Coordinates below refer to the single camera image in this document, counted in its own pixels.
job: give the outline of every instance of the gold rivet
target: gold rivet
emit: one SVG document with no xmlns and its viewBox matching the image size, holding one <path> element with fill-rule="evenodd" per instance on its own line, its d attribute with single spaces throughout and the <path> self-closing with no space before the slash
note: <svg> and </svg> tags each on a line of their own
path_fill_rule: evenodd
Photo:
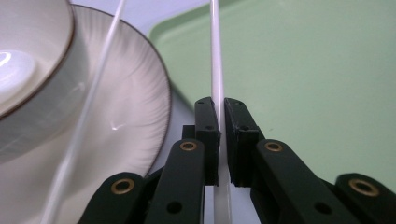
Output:
<svg viewBox="0 0 396 224">
<path fill-rule="evenodd" d="M 180 144 L 180 148 L 185 151 L 193 151 L 197 148 L 197 145 L 193 142 L 183 142 Z"/>
<path fill-rule="evenodd" d="M 379 190 L 376 186 L 361 179 L 350 179 L 349 186 L 366 196 L 376 197 L 379 195 Z"/>
<path fill-rule="evenodd" d="M 280 144 L 276 143 L 276 142 L 267 142 L 264 146 L 268 150 L 274 151 L 274 152 L 278 152 L 278 151 L 283 150 L 283 147 Z"/>
<path fill-rule="evenodd" d="M 111 191 L 114 194 L 128 193 L 134 188 L 134 181 L 129 178 L 119 179 L 111 185 Z"/>
</svg>

